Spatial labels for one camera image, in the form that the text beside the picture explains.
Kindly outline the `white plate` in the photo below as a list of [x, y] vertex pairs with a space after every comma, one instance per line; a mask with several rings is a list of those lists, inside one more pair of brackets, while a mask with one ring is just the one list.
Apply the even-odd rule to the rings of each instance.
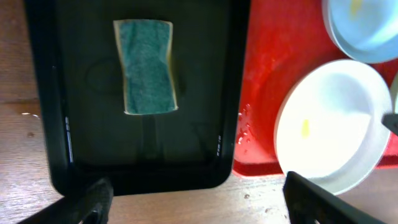
[[334, 195], [351, 190], [377, 166], [391, 132], [389, 88], [371, 66], [328, 62], [289, 91], [275, 121], [274, 147], [284, 173], [294, 171]]

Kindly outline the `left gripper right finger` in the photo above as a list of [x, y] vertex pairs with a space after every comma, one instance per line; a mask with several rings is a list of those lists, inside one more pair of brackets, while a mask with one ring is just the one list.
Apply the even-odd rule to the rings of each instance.
[[287, 173], [283, 193], [293, 224], [383, 223], [293, 171]]

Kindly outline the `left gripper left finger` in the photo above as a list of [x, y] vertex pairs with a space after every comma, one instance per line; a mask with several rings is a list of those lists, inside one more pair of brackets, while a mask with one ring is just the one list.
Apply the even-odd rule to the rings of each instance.
[[112, 200], [113, 186], [107, 178], [102, 178], [75, 190], [19, 223], [107, 224]]

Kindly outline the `light blue plate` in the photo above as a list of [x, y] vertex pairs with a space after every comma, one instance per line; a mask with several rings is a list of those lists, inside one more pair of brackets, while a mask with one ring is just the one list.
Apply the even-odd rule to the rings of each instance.
[[348, 57], [364, 63], [397, 58], [397, 0], [323, 0], [325, 29]]

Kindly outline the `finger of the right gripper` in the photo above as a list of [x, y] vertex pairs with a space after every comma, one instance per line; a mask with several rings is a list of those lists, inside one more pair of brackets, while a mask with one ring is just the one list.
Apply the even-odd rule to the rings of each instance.
[[385, 114], [382, 118], [382, 124], [396, 136], [398, 135], [398, 114]]

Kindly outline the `green yellow sponge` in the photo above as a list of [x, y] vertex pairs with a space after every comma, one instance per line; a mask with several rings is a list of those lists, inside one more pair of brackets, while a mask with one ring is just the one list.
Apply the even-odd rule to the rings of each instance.
[[123, 73], [124, 112], [163, 114], [178, 109], [170, 67], [174, 25], [153, 19], [113, 22]]

